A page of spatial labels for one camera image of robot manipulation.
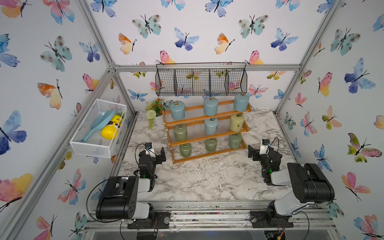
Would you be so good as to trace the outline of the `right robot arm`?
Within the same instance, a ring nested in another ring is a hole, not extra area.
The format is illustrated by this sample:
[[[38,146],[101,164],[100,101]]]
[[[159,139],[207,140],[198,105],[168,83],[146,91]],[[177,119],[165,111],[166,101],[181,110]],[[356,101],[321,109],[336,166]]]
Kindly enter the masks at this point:
[[[248,157],[261,164],[265,184],[292,187],[288,194],[271,201],[265,210],[250,212],[253,228],[292,228],[290,219],[300,210],[335,198],[333,186],[316,164],[288,163],[281,170],[282,155],[268,146],[259,150],[248,146]]]

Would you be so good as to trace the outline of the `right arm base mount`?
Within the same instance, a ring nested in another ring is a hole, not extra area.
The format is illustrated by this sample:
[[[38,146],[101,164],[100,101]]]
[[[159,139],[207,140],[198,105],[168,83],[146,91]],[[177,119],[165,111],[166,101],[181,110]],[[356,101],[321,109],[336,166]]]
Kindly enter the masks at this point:
[[[255,229],[261,228],[293,228],[289,222],[290,216],[280,216],[274,212],[253,211],[250,212],[250,222]]]

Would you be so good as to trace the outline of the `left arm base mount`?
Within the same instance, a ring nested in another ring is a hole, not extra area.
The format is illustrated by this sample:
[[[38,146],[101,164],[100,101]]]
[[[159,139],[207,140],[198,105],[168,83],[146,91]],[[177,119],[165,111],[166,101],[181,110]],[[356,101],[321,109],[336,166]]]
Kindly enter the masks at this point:
[[[135,219],[132,223],[128,224],[127,228],[130,230],[154,229],[163,230],[168,229],[171,222],[171,213],[169,212],[150,212],[146,219]]]

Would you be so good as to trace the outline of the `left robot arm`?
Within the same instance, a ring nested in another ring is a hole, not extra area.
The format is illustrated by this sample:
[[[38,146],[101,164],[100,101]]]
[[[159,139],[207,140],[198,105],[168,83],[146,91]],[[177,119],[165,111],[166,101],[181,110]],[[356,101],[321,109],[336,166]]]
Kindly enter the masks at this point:
[[[137,223],[155,224],[157,222],[152,204],[138,201],[139,193],[153,191],[158,178],[157,165],[167,160],[164,148],[155,154],[150,147],[139,153],[138,171],[132,176],[114,176],[100,182],[104,185],[93,217],[86,208],[89,216],[99,223],[113,223],[131,220]]]

